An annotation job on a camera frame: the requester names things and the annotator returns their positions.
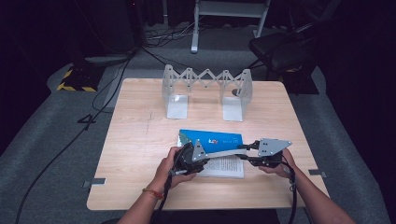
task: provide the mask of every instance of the chair seat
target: chair seat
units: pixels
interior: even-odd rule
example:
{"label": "chair seat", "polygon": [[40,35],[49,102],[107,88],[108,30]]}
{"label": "chair seat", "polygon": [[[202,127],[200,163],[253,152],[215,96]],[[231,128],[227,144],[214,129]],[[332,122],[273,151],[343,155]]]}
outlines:
{"label": "chair seat", "polygon": [[[272,50],[274,46],[281,43],[286,37],[287,34],[283,33],[265,35],[250,40],[248,46],[263,63],[268,63],[268,58],[266,56],[267,52]],[[271,65],[273,70],[283,72],[301,67],[303,63],[309,61],[310,58],[310,54],[305,52],[299,44],[293,42],[282,44],[280,47],[276,48],[272,57]]]}

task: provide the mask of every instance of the person's left hand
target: person's left hand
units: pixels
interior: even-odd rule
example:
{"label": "person's left hand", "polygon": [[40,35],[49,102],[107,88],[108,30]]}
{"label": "person's left hand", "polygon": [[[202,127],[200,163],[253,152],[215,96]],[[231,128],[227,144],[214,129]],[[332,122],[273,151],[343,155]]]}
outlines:
{"label": "person's left hand", "polygon": [[[163,158],[160,165],[157,168],[157,172],[151,183],[149,183],[148,188],[155,190],[159,193],[163,193],[164,184],[166,179],[168,178],[169,171],[172,169],[174,165],[174,157],[175,154],[181,150],[181,147],[171,147],[169,150],[168,156]],[[171,189],[177,186],[181,182],[190,181],[195,177],[196,174],[190,175],[175,175],[172,178],[172,186]]]}

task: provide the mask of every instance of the forearm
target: forearm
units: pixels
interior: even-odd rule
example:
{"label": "forearm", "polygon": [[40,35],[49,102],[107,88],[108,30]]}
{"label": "forearm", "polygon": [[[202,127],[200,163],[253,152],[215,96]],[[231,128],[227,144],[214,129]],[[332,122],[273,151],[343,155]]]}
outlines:
{"label": "forearm", "polygon": [[326,194],[324,194],[299,169],[294,168],[297,190],[304,200],[314,223],[355,223],[352,218]]}
{"label": "forearm", "polygon": [[149,224],[158,199],[148,192],[142,192],[131,208],[124,214],[119,224]]}

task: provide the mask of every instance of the person's right hand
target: person's right hand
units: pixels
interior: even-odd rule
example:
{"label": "person's right hand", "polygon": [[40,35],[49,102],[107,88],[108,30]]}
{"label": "person's right hand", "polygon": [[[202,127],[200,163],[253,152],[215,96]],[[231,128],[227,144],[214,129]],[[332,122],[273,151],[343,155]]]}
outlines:
{"label": "person's right hand", "polygon": [[[287,162],[291,166],[291,168],[294,169],[296,167],[296,164],[294,162],[294,158],[291,156],[291,153],[290,153],[290,151],[287,148],[283,149],[283,157],[284,158],[282,158],[282,161]],[[289,170],[289,168],[286,165],[283,165],[283,164],[279,164],[275,168],[270,168],[270,167],[266,167],[266,166],[259,166],[259,169],[264,171],[267,174],[276,174],[276,175],[279,175],[281,177],[290,178],[289,173],[287,173],[285,171],[285,169]]]}

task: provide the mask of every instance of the open book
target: open book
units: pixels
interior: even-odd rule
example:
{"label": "open book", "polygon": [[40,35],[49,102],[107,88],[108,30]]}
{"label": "open book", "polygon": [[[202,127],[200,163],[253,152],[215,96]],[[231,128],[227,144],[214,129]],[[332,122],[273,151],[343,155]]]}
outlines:
{"label": "open book", "polygon": [[[178,135],[178,146],[188,142],[195,145],[199,139],[206,153],[219,153],[237,149],[242,145],[242,135],[239,133],[214,133],[181,129]],[[235,155],[211,158],[198,176],[244,178],[244,163]]]}

